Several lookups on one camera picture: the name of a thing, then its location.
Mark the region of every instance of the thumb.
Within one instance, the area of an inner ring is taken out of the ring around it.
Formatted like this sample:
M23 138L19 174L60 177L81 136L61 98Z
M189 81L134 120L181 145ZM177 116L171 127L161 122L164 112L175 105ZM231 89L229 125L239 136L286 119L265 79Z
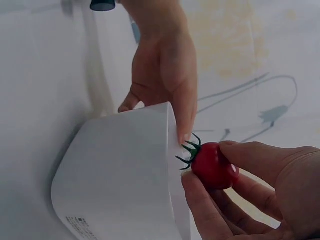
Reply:
M279 148L259 142L221 142L221 152L237 167L275 187L283 169L299 158L300 148Z
M119 107L118 113L123 113L123 112L133 110L138 105L139 102L140 102L140 99L132 92L132 90L130 90L125 100Z

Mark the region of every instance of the white container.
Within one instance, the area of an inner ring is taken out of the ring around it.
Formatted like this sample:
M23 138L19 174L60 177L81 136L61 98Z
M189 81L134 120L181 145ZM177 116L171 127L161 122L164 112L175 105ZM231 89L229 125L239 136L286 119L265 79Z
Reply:
M87 122L52 183L52 203L79 240L190 240L170 103Z

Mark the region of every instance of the green calyx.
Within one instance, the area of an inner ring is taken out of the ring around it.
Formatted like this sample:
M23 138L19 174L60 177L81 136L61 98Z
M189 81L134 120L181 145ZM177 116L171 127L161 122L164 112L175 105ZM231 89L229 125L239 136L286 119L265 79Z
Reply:
M185 150L187 150L190 154L191 154L191 157L190 157L190 160L184 160L182 157L179 157L179 156L175 156L177 159L179 159L181 162L185 163L185 164L188 164L187 167L185 168L181 168L180 170L187 170L191 167L191 163L196 159L196 156L198 154L198 152L200 151L201 149L201 139L195 135L194 133L192 133L196 139L198 139L199 143L198 144L195 144L193 142L190 142L190 141L185 141L187 144L190 144L191 146L193 146L194 148L190 148L188 146L185 146L185 145L181 145Z

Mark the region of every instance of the cherry tomato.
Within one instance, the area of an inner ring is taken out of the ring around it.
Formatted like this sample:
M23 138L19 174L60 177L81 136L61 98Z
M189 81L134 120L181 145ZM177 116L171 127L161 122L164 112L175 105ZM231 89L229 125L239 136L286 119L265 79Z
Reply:
M229 162L220 150L219 143L208 142L201 145L187 142L194 149L182 145L191 153L190 160L178 159L188 164L186 168L191 167L193 173L200 179L207 190L225 190L231 188L239 179L239 168Z

